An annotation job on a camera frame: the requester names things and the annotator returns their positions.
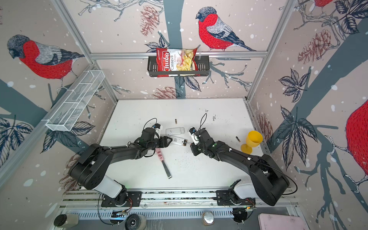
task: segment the white tabletop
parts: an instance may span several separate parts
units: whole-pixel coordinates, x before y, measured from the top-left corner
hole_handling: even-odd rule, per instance
[[[161,136],[165,135],[167,128],[184,127],[185,134],[177,136],[192,142],[187,131],[190,127],[198,129],[205,113],[207,120],[202,128],[206,128],[213,140],[223,141],[240,150],[247,134],[253,130],[242,98],[120,100],[100,145],[120,146],[133,142],[141,136],[144,124],[154,117],[163,126]],[[155,120],[146,127],[151,127],[154,123]],[[171,179],[167,178],[157,154],[150,158],[113,163],[106,175],[127,188],[216,188],[230,186],[237,179],[251,182],[250,176],[235,166],[210,159],[203,153],[194,156],[189,144],[171,144],[161,151],[172,175]],[[252,155],[262,156],[261,148],[253,148]]]

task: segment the bag of chips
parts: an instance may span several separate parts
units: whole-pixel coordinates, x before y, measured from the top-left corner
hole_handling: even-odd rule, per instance
[[[198,70],[194,61],[197,49],[181,50],[181,49],[156,49],[156,61],[158,65],[157,71],[190,71]],[[180,74],[180,76],[188,76],[193,74]],[[177,74],[158,75],[158,77],[173,77]]]

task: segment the black mounting plate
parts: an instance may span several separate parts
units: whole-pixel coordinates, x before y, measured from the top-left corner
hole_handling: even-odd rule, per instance
[[[142,192],[127,192],[128,198],[132,199],[133,207],[139,207],[139,203],[141,202]],[[109,208],[109,207],[118,207],[115,205],[115,200],[107,195],[103,195],[101,207]],[[125,204],[121,207],[130,207],[130,202],[127,200]]]
[[[217,205],[235,205],[230,201],[229,191],[228,190],[216,190],[216,198]],[[255,198],[248,198],[251,202],[247,201],[246,199],[240,199],[241,203],[239,205],[248,205],[253,206],[251,202],[255,204]]]

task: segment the pink handle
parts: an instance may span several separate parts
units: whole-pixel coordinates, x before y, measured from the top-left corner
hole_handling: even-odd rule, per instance
[[[157,153],[157,155],[159,156],[160,161],[163,161],[163,156],[162,156],[161,149],[156,148],[156,153]]]

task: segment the white wire basket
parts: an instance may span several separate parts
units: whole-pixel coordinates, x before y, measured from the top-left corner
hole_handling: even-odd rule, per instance
[[[74,89],[68,90],[71,91],[70,95],[51,116],[46,126],[52,131],[70,131],[104,78],[101,70],[85,71],[81,82]]]

